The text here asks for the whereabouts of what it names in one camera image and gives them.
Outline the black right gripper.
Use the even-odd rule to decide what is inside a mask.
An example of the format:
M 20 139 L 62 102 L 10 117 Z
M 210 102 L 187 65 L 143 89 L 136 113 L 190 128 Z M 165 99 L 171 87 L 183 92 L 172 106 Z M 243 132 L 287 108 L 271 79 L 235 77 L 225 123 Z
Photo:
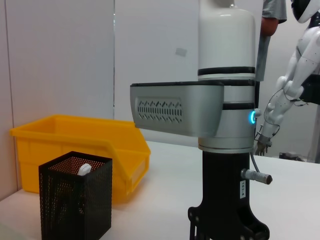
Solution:
M 202 153 L 202 201 L 188 209 L 190 240 L 268 240 L 250 207 L 249 153 Z

